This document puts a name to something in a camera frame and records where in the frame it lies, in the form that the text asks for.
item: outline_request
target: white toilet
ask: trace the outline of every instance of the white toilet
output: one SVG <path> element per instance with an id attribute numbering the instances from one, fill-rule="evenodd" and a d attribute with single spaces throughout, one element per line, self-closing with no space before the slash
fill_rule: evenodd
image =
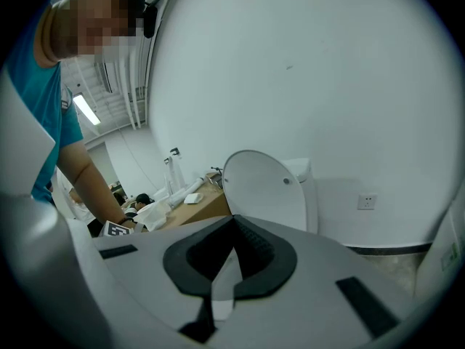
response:
<path id="1" fill-rule="evenodd" d="M 243 150 L 225 164 L 223 188 L 232 214 L 318 233 L 318 207 L 310 160 L 279 161 Z"/>

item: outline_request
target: black strip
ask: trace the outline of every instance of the black strip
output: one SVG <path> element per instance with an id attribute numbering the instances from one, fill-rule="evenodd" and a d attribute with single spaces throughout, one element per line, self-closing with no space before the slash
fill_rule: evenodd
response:
<path id="1" fill-rule="evenodd" d="M 365 248 L 365 247 L 347 247 L 351 251 L 361 254 L 362 256 L 395 256 L 398 254 L 413 254 L 428 252 L 431 243 L 420 244 L 419 246 L 394 247 L 394 248 Z"/>
<path id="2" fill-rule="evenodd" d="M 357 278 L 342 279 L 337 281 L 336 284 L 374 339 L 393 329 L 399 323 L 376 296 Z"/>
<path id="3" fill-rule="evenodd" d="M 211 312 L 211 300 L 204 298 L 197 319 L 183 326 L 179 332 L 196 341 L 206 342 L 217 330 Z"/>
<path id="4" fill-rule="evenodd" d="M 103 61 L 103 68 L 105 69 L 105 76 L 107 76 L 108 79 L 107 63 L 105 61 Z M 113 90 L 111 90 L 110 81 L 108 81 L 108 88 L 110 88 L 110 93 L 113 93 Z"/>
<path id="5" fill-rule="evenodd" d="M 121 246 L 116 248 L 110 249 L 103 249 L 100 252 L 102 259 L 110 259 L 111 257 L 122 256 L 126 253 L 136 252 L 137 248 L 134 247 L 132 244 L 128 244 L 127 246 Z"/>

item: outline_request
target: white wall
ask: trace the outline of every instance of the white wall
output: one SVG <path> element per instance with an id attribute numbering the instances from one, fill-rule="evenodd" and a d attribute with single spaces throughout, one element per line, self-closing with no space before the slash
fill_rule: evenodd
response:
<path id="1" fill-rule="evenodd" d="M 149 125 L 186 180 L 244 148 L 309 156 L 321 234 L 432 240 L 464 171 L 464 90 L 422 0 L 177 0 L 157 40 Z"/>
<path id="2" fill-rule="evenodd" d="M 110 156 L 108 155 L 107 148 L 104 143 L 89 149 L 88 152 L 95 166 L 100 171 L 108 185 L 118 181 L 118 176 L 111 164 Z"/>
<path id="3" fill-rule="evenodd" d="M 105 142 L 111 165 L 128 196 L 151 195 L 163 187 L 164 157 L 146 126 L 135 131 L 131 127 L 123 128 L 121 132 L 109 133 L 86 146 L 92 149 L 102 142 Z"/>

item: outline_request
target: wall outlet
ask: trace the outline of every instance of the wall outlet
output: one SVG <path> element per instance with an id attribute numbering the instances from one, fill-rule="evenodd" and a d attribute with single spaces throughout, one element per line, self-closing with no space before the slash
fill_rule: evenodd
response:
<path id="1" fill-rule="evenodd" d="M 375 209 L 376 199 L 378 194 L 360 194 L 358 196 L 357 209 Z"/>

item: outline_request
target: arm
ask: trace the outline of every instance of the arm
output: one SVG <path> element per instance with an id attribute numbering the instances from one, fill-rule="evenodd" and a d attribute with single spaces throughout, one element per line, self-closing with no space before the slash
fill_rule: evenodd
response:
<path id="1" fill-rule="evenodd" d="M 120 222 L 125 215 L 107 183 L 90 159 L 82 141 L 60 149 L 58 168 L 76 189 L 89 211 L 101 222 Z M 132 221 L 123 226 L 133 228 Z"/>

